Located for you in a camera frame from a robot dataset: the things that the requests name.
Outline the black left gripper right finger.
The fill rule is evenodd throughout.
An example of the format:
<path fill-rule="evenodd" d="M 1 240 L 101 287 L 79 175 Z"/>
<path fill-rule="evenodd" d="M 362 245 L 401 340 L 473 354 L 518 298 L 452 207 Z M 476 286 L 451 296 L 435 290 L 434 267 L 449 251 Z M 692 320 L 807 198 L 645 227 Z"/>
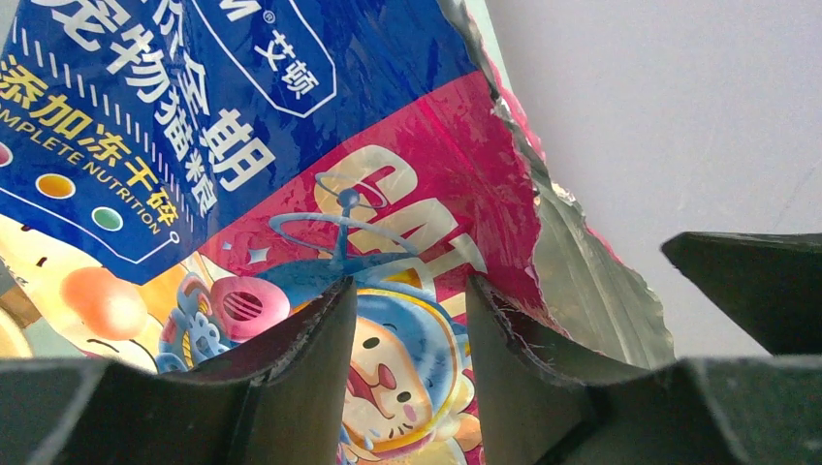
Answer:
<path fill-rule="evenodd" d="M 819 356 L 622 363 L 521 312 L 484 277 L 466 293 L 489 464 L 817 464 Z"/>

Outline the pink blue cat food bag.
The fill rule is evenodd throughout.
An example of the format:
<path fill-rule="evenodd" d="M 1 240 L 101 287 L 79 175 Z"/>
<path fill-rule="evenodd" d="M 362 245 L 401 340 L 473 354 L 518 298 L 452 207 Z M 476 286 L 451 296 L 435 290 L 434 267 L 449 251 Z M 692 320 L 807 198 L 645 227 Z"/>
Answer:
<path fill-rule="evenodd" d="M 189 372 L 351 277 L 339 464 L 480 464 L 468 278 L 643 368 L 662 306 L 460 1 L 5 1 L 1 275 L 37 357 Z"/>

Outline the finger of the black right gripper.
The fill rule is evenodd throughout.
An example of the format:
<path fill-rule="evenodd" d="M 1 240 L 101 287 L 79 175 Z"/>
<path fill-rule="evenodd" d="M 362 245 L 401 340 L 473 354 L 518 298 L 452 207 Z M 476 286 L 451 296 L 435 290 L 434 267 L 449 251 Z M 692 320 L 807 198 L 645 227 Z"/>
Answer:
<path fill-rule="evenodd" d="M 819 232 L 682 232 L 661 251 L 770 354 L 821 353 Z"/>

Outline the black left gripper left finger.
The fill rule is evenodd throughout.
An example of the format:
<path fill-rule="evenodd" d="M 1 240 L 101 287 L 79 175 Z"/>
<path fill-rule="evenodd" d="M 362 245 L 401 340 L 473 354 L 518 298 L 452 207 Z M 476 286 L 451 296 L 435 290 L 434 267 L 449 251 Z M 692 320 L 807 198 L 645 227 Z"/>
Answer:
<path fill-rule="evenodd" d="M 106 358 L 1 364 L 5 464 L 333 464 L 357 312 L 344 278 L 185 373 Z"/>

